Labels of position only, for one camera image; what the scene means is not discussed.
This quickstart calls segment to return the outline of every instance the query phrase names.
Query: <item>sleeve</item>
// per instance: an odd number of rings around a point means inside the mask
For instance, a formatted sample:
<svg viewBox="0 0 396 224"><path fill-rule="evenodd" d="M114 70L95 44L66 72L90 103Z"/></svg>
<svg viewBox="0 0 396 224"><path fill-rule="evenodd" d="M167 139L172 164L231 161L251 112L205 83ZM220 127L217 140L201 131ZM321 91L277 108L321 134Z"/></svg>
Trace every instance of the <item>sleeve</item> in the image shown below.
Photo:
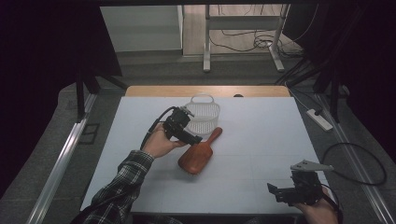
<svg viewBox="0 0 396 224"><path fill-rule="evenodd" d="M91 212L85 219L84 224L124 223L131 211L132 203L139 196L140 186L153 161L154 158L144 151L132 151L120 164L118 173L111 183L93 196L92 204L102 203L127 191L131 192L119 200Z"/></svg>

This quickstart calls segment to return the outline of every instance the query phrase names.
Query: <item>plastic container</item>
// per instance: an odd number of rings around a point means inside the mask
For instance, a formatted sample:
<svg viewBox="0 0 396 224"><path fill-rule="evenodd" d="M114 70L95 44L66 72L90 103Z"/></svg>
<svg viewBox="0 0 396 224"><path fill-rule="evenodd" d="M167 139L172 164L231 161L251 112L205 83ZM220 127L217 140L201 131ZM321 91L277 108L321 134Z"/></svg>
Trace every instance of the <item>plastic container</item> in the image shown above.
<svg viewBox="0 0 396 224"><path fill-rule="evenodd" d="M196 102L198 97L210 97L211 102L205 103L205 100L201 103ZM194 115L194 117L191 117L191 121L187 125L187 129L191 133L206 135L212 133L213 130L218 127L220 106L215 103L215 99L213 99L210 94L195 94L191 97L191 101L186 104L186 107Z"/></svg>

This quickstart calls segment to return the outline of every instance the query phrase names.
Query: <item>wooden paddle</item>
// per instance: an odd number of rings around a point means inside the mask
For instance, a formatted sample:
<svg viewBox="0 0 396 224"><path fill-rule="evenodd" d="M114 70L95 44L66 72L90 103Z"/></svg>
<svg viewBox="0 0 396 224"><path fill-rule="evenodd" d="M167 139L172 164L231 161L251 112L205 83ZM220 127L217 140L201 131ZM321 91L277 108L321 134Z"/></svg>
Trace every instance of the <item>wooden paddle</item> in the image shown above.
<svg viewBox="0 0 396 224"><path fill-rule="evenodd" d="M213 155L213 150L210 144L213 143L222 133L222 129L217 127L206 142L195 144L178 159L178 165L191 175L198 175L206 166L210 157Z"/></svg>

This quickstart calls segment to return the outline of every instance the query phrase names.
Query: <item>hand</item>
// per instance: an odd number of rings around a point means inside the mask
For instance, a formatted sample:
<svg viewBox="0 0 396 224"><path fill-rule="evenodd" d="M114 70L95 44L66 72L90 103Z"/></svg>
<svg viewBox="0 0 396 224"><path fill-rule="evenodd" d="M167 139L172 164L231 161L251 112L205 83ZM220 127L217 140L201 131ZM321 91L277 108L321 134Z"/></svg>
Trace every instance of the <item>hand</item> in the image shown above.
<svg viewBox="0 0 396 224"><path fill-rule="evenodd" d="M148 141L143 146L142 150L146 151L154 158L160 158L168 154L175 147L184 146L186 146L186 144L181 141L170 141L167 139L163 124L159 123L152 131L151 136L148 138Z"/></svg>
<svg viewBox="0 0 396 224"><path fill-rule="evenodd" d="M329 196L326 188L322 188L322 190L323 193ZM313 205L297 203L294 206L304 213L309 224L338 224L334 209L324 199L320 199Z"/></svg>

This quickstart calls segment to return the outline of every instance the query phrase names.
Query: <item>wooden floor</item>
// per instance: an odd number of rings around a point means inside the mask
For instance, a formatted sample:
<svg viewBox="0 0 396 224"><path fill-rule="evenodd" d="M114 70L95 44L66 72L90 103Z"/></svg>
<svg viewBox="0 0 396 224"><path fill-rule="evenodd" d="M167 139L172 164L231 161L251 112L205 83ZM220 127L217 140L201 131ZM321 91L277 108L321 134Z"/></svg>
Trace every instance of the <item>wooden floor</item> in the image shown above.
<svg viewBox="0 0 396 224"><path fill-rule="evenodd" d="M281 5L212 5L210 6L210 15L279 15ZM183 54L197 55L204 53L205 43L205 6L184 6L184 26L183 26ZM263 53L268 52L265 45L262 48L254 48L255 36L262 35L262 40L272 40L271 36L275 31L258 31L251 30L213 30L210 31L212 40L210 46L211 54L225 53ZM281 36L284 50L299 50L300 47L291 42L287 37ZM216 45L227 46L231 49L219 47Z"/></svg>

